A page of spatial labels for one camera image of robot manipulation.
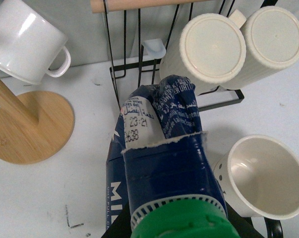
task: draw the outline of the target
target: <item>wooden dowel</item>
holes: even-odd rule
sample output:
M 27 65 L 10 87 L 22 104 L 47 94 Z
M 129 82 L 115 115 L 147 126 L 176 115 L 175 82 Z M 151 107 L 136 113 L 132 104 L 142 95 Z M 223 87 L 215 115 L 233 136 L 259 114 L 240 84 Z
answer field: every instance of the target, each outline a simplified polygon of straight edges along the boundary
M 36 118 L 22 102 L 10 91 L 10 89 L 0 80 L 0 107 L 12 116 L 23 126 L 37 126 Z
M 107 11 L 131 10 L 152 6 L 176 5 L 208 0 L 106 0 Z M 90 0 L 92 12 L 105 12 L 103 0 Z

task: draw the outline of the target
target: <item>bamboo stand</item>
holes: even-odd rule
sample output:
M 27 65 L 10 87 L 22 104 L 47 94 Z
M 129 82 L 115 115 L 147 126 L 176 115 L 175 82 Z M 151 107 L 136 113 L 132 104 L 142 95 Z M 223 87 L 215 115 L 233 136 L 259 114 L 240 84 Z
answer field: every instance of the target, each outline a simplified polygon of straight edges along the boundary
M 66 144 L 73 128 L 72 107 L 61 95 L 35 91 L 16 97 L 0 80 L 0 159 L 45 160 Z

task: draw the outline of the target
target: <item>green bottle cap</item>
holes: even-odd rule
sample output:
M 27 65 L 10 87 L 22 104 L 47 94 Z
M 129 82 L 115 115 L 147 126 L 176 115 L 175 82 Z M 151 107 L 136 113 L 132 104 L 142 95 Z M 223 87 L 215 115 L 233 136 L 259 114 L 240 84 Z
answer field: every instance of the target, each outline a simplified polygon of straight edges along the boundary
M 146 215 L 131 238 L 239 238 L 233 225 L 213 204 L 178 200 Z

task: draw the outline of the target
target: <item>round wooden base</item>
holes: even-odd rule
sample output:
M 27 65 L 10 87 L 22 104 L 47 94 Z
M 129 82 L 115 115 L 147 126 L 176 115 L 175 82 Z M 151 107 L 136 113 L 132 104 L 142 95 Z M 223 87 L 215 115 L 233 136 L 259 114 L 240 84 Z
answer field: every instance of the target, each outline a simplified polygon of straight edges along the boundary
M 49 158 L 69 140 L 74 113 L 69 102 L 47 91 L 28 92 L 17 98 L 38 119 L 37 126 L 24 126 L 0 108 L 0 159 L 32 164 Z

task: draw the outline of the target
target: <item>cream mug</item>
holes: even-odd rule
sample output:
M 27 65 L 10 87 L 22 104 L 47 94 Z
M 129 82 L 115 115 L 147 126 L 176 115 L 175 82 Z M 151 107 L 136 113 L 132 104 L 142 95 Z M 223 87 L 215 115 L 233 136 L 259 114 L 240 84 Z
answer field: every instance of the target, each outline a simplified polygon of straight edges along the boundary
M 221 84 L 226 89 L 240 89 L 299 60 L 299 21 L 281 7 L 266 6 L 256 11 L 241 32 L 246 59 L 237 76 Z
M 40 84 L 44 74 L 60 77 L 70 66 L 64 46 L 68 37 L 21 0 L 0 5 L 0 70 L 31 84 Z M 65 61 L 56 70 L 50 65 L 61 52 Z
M 239 28 L 245 23 L 235 10 L 229 18 L 207 13 L 189 21 L 160 63 L 160 78 L 175 74 L 195 84 L 199 95 L 232 79 L 244 64 L 246 46 Z
M 299 159 L 280 141 L 246 136 L 213 171 L 225 200 L 240 216 L 284 220 L 299 214 Z

